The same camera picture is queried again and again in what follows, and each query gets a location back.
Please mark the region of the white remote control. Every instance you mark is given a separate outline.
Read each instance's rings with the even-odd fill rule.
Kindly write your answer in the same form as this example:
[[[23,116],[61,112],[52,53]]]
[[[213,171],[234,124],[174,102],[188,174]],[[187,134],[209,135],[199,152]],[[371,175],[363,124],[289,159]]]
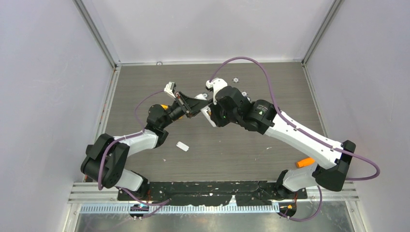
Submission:
[[[206,97],[203,94],[198,94],[197,96],[194,97],[195,99],[199,99],[199,100],[207,100]],[[212,125],[212,127],[216,127],[217,125],[215,124],[215,122],[211,119],[211,109],[209,106],[206,106],[204,108],[201,109],[201,112],[203,113],[203,115],[205,116],[205,118],[207,119],[207,121]]]

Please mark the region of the white battery cover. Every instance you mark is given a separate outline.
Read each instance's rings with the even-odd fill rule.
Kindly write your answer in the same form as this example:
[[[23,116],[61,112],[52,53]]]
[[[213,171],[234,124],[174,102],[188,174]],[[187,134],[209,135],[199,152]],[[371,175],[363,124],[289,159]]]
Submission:
[[[186,144],[184,144],[184,143],[181,142],[181,141],[178,141],[177,144],[176,144],[176,146],[177,146],[178,148],[180,148],[181,150],[185,151],[185,152],[187,152],[187,151],[189,150],[189,146],[186,145]]]

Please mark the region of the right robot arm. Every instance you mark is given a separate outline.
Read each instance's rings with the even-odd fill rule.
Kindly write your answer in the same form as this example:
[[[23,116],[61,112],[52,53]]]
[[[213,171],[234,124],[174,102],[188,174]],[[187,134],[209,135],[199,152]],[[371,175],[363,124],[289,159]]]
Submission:
[[[314,159],[314,163],[295,170],[283,170],[274,185],[274,192],[282,199],[289,198],[300,189],[320,186],[339,192],[343,189],[351,156],[356,145],[346,140],[331,140],[297,123],[284,112],[277,112],[266,100],[250,102],[235,87],[225,86],[214,90],[210,105],[210,118],[217,127],[235,123],[248,131],[281,140]]]

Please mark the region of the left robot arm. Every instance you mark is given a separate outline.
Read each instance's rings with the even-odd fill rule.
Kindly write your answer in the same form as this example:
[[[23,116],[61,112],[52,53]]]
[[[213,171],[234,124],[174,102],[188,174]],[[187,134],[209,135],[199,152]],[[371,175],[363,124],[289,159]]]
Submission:
[[[204,112],[211,103],[202,94],[191,98],[177,92],[171,105],[154,104],[148,109],[146,125],[141,131],[123,136],[101,134],[95,143],[87,146],[80,171],[97,181],[99,189],[118,187],[130,191],[135,199],[143,200],[148,194],[147,179],[126,170],[127,158],[161,146],[169,134],[167,126],[183,116],[191,118]]]

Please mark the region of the yellow plastic triangle frame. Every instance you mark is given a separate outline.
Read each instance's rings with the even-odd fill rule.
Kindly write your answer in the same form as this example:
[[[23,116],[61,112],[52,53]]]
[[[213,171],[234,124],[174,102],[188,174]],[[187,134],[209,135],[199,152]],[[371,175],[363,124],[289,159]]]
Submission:
[[[164,110],[167,110],[167,109],[169,108],[169,106],[163,105],[163,104],[161,104],[161,107],[162,107]]]

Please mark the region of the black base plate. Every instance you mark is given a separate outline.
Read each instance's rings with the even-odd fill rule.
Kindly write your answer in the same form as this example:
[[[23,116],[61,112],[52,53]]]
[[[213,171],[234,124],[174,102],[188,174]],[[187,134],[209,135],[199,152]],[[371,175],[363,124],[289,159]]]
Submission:
[[[200,182],[150,182],[137,191],[118,193],[119,201],[142,201],[162,203],[169,200],[172,206],[225,206],[234,199],[239,206],[264,206],[272,200],[304,200],[308,198],[305,189],[296,193],[281,195],[275,189],[275,182],[252,181],[200,181]]]

